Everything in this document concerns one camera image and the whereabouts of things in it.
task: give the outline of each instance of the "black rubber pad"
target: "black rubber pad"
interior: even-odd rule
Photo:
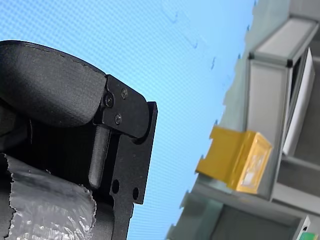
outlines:
[[[0,99],[55,127],[88,123],[106,84],[105,73],[64,52],[23,41],[0,41]]]

